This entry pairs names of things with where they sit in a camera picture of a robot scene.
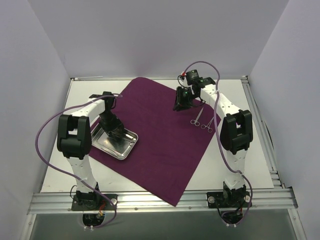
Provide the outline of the steel instrument tray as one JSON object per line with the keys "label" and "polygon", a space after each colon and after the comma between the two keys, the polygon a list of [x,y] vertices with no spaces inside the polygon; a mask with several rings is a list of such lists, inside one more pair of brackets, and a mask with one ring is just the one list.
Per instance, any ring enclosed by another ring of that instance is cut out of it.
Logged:
{"label": "steel instrument tray", "polygon": [[105,132],[100,127],[99,121],[97,120],[91,126],[92,147],[89,153],[89,155],[97,161],[101,161],[107,155],[119,161],[126,159],[139,139],[138,135],[135,132],[132,132],[125,128],[125,133],[132,135],[134,137],[133,140],[128,141],[121,139],[115,140],[115,142],[112,144],[103,144],[103,133]]}

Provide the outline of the steel surgical scissors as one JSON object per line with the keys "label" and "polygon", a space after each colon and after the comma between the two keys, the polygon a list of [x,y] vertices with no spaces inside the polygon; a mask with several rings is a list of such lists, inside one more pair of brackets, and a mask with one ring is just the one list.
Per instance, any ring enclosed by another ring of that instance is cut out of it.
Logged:
{"label": "steel surgical scissors", "polygon": [[190,121],[190,123],[196,127],[199,127],[200,126],[200,122],[199,122],[199,119],[202,115],[202,112],[203,112],[204,108],[202,107],[201,110],[199,111],[199,113],[197,114],[196,118],[195,119],[192,119]]}

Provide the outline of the steel forceps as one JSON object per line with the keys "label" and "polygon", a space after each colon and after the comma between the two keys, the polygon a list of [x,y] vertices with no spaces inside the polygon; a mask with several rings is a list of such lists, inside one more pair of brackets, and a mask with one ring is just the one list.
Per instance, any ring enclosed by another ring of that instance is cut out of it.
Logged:
{"label": "steel forceps", "polygon": [[120,140],[126,140],[126,141],[132,141],[135,137],[128,134],[128,133],[111,133],[109,137],[120,141]]}
{"label": "steel forceps", "polygon": [[212,124],[214,118],[215,118],[215,117],[213,116],[207,124],[202,124],[202,125],[201,125],[201,129],[202,129],[202,130],[207,129],[207,131],[208,131],[209,133],[212,133],[212,132],[213,132],[213,129],[211,128],[211,124]]}

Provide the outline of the purple cloth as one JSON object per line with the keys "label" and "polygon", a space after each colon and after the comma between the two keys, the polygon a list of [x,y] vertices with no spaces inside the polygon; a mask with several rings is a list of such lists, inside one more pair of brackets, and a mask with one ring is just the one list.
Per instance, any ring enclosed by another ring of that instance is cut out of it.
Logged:
{"label": "purple cloth", "polygon": [[121,94],[114,113],[138,141],[124,160],[107,155],[98,162],[176,206],[213,137],[190,121],[203,108],[198,121],[206,124],[214,111],[207,104],[173,111],[175,90],[144,77]]}

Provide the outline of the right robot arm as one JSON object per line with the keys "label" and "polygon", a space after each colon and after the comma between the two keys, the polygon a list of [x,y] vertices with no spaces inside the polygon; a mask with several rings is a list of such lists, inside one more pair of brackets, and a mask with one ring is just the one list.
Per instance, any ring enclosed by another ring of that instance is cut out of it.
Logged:
{"label": "right robot arm", "polygon": [[223,181],[223,203],[234,206],[240,201],[240,194],[246,196],[244,177],[245,159],[253,141],[253,120],[249,110],[242,110],[233,104],[210,78],[177,77],[180,86],[176,88],[174,111],[194,108],[193,100],[200,99],[213,109],[213,127],[222,160],[229,173]]}

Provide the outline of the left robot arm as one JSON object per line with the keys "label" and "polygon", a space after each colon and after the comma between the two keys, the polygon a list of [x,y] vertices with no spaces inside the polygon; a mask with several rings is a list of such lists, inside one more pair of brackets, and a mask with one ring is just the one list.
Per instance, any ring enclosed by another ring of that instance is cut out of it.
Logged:
{"label": "left robot arm", "polygon": [[118,93],[104,91],[93,94],[85,104],[75,106],[76,111],[62,114],[58,119],[57,149],[67,158],[73,174],[77,176],[76,197],[90,210],[100,206],[101,195],[89,161],[92,147],[91,124],[99,117],[99,126],[107,136],[119,140],[125,133],[120,119],[112,113]]}

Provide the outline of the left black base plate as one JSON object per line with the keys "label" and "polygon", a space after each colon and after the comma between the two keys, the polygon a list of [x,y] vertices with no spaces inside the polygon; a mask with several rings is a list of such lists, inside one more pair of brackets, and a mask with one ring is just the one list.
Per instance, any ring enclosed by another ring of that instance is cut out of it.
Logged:
{"label": "left black base plate", "polygon": [[72,211],[114,210],[115,208],[104,197],[95,192],[83,193],[77,191],[73,196]]}

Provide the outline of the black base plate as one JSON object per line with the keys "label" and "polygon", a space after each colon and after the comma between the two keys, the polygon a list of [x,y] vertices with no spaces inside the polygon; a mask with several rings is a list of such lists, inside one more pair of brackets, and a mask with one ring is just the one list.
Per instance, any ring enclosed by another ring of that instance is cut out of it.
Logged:
{"label": "black base plate", "polygon": [[207,206],[210,209],[237,209],[251,207],[249,193],[226,193],[225,191],[209,191],[206,193]]}
{"label": "black base plate", "polygon": [[83,193],[77,191],[73,196],[72,211],[114,210],[115,208],[104,197],[95,192]]}

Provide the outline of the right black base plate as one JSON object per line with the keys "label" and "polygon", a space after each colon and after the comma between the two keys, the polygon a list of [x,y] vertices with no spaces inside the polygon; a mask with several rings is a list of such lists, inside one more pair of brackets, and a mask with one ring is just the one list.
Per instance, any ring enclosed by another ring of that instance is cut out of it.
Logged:
{"label": "right black base plate", "polygon": [[237,209],[251,207],[249,193],[226,193],[225,191],[209,191],[206,193],[207,206],[210,209]]}

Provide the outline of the aluminium right rail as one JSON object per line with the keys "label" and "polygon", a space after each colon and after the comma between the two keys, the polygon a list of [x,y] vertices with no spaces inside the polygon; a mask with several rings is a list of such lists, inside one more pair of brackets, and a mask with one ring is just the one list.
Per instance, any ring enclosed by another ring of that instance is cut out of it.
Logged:
{"label": "aluminium right rail", "polygon": [[280,174],[278,172],[277,160],[275,155],[274,146],[268,130],[268,127],[260,113],[258,105],[252,94],[249,78],[247,75],[241,77],[242,87],[245,93],[248,106],[252,113],[255,129],[258,135],[258,139],[263,151],[263,156],[268,166],[268,170],[272,179],[273,186],[275,188],[285,189],[285,184],[282,182]]}

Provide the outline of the aluminium rail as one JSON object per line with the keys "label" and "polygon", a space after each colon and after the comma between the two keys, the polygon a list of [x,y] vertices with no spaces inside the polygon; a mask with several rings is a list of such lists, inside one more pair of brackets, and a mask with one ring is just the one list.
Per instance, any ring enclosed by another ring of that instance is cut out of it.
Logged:
{"label": "aluminium rail", "polygon": [[249,78],[247,75],[241,77],[242,87],[245,93],[248,106],[252,113],[255,129],[258,135],[258,139],[263,151],[263,156],[268,166],[268,170],[272,179],[273,186],[275,188],[285,189],[285,184],[282,182],[280,174],[278,172],[277,160],[275,155],[274,146],[268,130],[268,127],[260,113],[258,105],[252,94]]}
{"label": "aluminium rail", "polygon": [[[146,192],[118,192],[118,213],[160,212],[208,212],[206,191],[186,191],[177,206],[172,206],[157,196]],[[290,188],[256,189],[253,191],[251,210],[282,210],[298,207]],[[97,210],[73,211],[72,200],[67,192],[36,193],[33,195],[28,214],[96,214]]]}

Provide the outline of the aluminium front rail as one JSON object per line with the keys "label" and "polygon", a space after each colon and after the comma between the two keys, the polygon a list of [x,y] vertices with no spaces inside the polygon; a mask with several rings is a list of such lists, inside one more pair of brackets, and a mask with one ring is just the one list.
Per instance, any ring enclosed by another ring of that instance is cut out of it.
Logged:
{"label": "aluminium front rail", "polygon": [[[177,206],[172,206],[157,196],[146,192],[118,192],[118,213],[160,212],[208,212],[206,191],[186,191]],[[251,210],[282,210],[298,207],[290,188],[256,189],[253,191]],[[96,214],[97,210],[73,211],[72,200],[67,192],[36,193],[33,195],[28,214]]]}

